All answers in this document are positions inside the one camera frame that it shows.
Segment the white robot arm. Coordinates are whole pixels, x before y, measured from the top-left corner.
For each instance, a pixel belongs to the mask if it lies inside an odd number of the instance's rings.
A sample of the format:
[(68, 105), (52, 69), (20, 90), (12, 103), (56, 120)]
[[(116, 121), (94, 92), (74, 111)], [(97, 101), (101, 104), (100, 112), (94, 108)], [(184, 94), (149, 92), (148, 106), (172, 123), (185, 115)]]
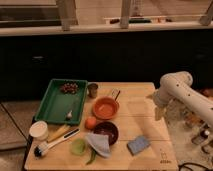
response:
[(213, 101), (193, 90), (192, 83), (193, 77), (187, 71), (163, 75), (152, 95), (157, 111), (162, 113), (172, 99), (177, 99), (213, 129)]

